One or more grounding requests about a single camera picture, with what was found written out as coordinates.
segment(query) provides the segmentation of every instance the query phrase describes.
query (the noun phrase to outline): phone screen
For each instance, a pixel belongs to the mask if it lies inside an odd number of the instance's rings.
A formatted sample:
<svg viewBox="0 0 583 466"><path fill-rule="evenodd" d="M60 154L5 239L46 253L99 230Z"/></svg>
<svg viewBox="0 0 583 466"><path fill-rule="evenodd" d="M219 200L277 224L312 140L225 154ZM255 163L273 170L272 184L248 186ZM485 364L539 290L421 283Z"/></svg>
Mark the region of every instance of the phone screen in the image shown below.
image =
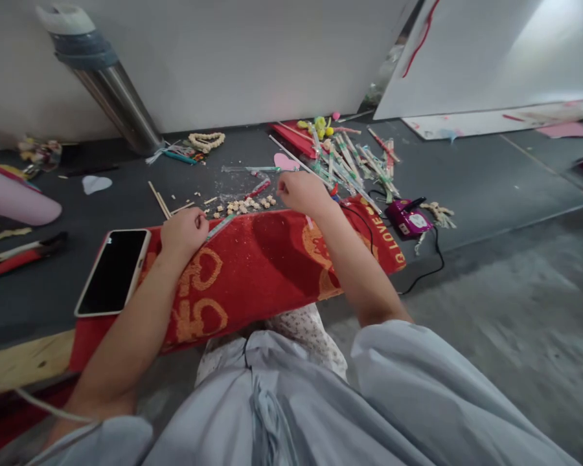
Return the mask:
<svg viewBox="0 0 583 466"><path fill-rule="evenodd" d="M108 236L78 314L123 309L146 235L146 231L118 231Z"/></svg>

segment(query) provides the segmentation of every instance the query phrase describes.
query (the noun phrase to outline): smartphone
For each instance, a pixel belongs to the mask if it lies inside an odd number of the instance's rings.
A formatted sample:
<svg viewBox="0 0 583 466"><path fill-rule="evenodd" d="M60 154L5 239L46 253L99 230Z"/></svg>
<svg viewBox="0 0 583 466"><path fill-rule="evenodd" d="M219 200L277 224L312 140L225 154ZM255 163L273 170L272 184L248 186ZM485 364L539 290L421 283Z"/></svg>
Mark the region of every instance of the smartphone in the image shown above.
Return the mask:
<svg viewBox="0 0 583 466"><path fill-rule="evenodd" d="M84 285L76 317L119 314L130 300L143 268L151 232L113 230L104 241Z"/></svg>

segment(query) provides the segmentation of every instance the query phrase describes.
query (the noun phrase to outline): red wire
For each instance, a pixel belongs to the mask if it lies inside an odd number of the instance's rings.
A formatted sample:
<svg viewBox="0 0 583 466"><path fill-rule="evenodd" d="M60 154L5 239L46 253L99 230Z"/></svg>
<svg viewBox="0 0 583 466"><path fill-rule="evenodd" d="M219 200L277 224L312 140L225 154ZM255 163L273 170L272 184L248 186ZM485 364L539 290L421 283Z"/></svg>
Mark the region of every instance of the red wire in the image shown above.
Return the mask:
<svg viewBox="0 0 583 466"><path fill-rule="evenodd" d="M417 52L421 49L421 47L423 47L423 42L426 41L426 38L427 38L428 32L429 32L429 27L432 26L432 18L434 17L434 10L436 10L436 6L438 5L439 1L440 0L436 0L434 2L434 5L432 6L432 9L429 11L429 15L428 15L428 25L426 27L426 32L423 35L423 39L421 39L421 43L417 46L417 48L413 52L412 57L410 57L410 61L408 62L408 66L406 68L406 72L402 76L403 78L405 78L406 75L408 74L408 72L410 71L410 66L413 64L413 61L415 60L415 57L417 56Z"/></svg>

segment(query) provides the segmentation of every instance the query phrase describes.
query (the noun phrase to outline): white board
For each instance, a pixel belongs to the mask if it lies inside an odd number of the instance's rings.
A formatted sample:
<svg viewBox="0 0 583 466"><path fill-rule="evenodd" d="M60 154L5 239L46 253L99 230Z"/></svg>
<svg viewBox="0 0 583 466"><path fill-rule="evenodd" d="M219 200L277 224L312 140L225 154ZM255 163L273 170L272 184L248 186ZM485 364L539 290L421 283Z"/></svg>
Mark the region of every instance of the white board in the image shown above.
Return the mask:
<svg viewBox="0 0 583 466"><path fill-rule="evenodd" d="M583 0L426 0L375 119L583 100Z"/></svg>
<svg viewBox="0 0 583 466"><path fill-rule="evenodd" d="M0 0L0 147L114 137L34 7ZM78 0L162 132L355 113L411 0Z"/></svg>
<svg viewBox="0 0 583 466"><path fill-rule="evenodd" d="M583 120L583 101L514 109L402 118L423 139L455 139Z"/></svg>

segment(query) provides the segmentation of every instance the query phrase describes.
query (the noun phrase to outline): pink paper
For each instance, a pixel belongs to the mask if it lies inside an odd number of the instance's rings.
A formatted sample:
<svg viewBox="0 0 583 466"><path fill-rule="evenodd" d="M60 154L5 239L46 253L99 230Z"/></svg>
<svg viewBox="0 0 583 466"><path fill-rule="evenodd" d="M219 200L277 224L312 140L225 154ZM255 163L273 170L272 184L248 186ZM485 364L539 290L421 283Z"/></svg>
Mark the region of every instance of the pink paper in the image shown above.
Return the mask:
<svg viewBox="0 0 583 466"><path fill-rule="evenodd" d="M583 137L583 125L581 123L563 123L546 128L538 128L536 131L547 135L551 139L562 137Z"/></svg>

